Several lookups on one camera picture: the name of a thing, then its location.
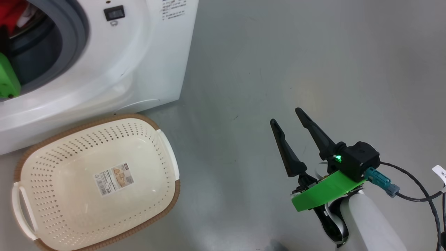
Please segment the clothes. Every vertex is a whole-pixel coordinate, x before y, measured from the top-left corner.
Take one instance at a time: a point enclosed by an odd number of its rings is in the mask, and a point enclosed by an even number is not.
[[[17,27],[21,28],[26,25],[26,23],[36,14],[37,10],[38,9],[36,6],[28,4],[28,7],[26,7],[26,10],[22,13],[19,20],[17,21]]]
[[[17,21],[28,7],[26,0],[1,0],[0,1],[0,26],[5,25],[11,35],[16,28]]]

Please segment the red clothing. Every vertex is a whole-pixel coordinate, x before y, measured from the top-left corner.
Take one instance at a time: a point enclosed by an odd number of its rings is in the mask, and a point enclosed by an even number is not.
[[[27,6],[26,0],[0,0],[0,26],[6,25],[10,35]]]

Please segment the plastic basket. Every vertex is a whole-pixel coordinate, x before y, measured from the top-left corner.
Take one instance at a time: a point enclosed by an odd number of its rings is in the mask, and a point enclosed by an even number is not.
[[[165,216],[180,192],[169,141],[138,114],[83,125],[31,147],[14,181],[20,227],[50,251],[96,250],[128,237]]]

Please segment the black cable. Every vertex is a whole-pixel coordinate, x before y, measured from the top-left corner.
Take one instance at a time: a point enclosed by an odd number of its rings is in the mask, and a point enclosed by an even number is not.
[[[439,191],[438,193],[436,193],[436,194],[434,194],[434,195],[432,195],[432,196],[429,196],[429,197],[427,197],[427,198],[422,198],[422,199],[416,199],[416,198],[408,197],[408,196],[406,196],[406,195],[404,195],[404,194],[401,194],[401,193],[399,193],[399,192],[396,193],[396,196],[398,196],[398,197],[400,197],[400,198],[403,198],[403,199],[405,199],[405,200],[408,200],[408,201],[413,201],[413,202],[426,202],[426,201],[430,201],[430,200],[432,200],[432,199],[435,199],[435,198],[439,197],[439,196],[442,195],[442,194],[444,194],[444,193],[443,193],[442,191]]]
[[[446,231],[446,194],[444,193],[442,199],[442,206],[443,206],[443,231]]]
[[[411,178],[419,187],[420,187],[420,189],[421,189],[421,191],[423,192],[423,194],[426,196],[426,198],[428,198],[429,197],[429,193],[426,191],[426,189],[423,187],[423,185],[410,173],[410,172],[408,172],[408,171],[406,171],[406,170],[404,170],[403,168],[401,168],[401,167],[398,167],[398,166],[395,166],[395,165],[393,165],[393,164],[390,164],[390,163],[386,163],[386,162],[380,162],[382,165],[386,165],[386,166],[390,166],[390,167],[393,167],[393,168],[395,168],[395,169],[397,169],[397,170],[399,170],[400,172],[402,172],[402,173],[404,173],[404,174],[406,174],[407,176],[409,176],[409,178]],[[437,227],[437,239],[438,239],[438,241],[437,241],[437,251],[441,251],[442,250],[442,248],[441,248],[441,245],[440,245],[440,241],[441,241],[441,227],[440,227],[440,219],[438,218],[438,213],[437,213],[437,209],[435,208],[435,205],[434,205],[434,203],[432,202],[432,200],[429,200],[428,201],[429,202],[429,206],[430,206],[430,209],[431,209],[431,211],[432,211],[432,214],[434,215],[434,218],[435,218],[435,225],[436,225],[436,227]]]
[[[442,207],[443,207],[443,233],[442,233],[442,240],[441,240],[441,246],[443,249],[446,250],[446,194],[443,194],[442,199]]]

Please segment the barcode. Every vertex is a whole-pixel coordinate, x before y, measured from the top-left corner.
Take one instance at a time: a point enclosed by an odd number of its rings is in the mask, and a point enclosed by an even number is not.
[[[130,177],[125,177],[125,179],[126,179],[127,183],[133,184],[133,178],[131,176]]]
[[[106,195],[107,190],[105,189],[104,182],[102,180],[98,180],[97,183],[98,183],[99,190],[101,190],[101,194]]]

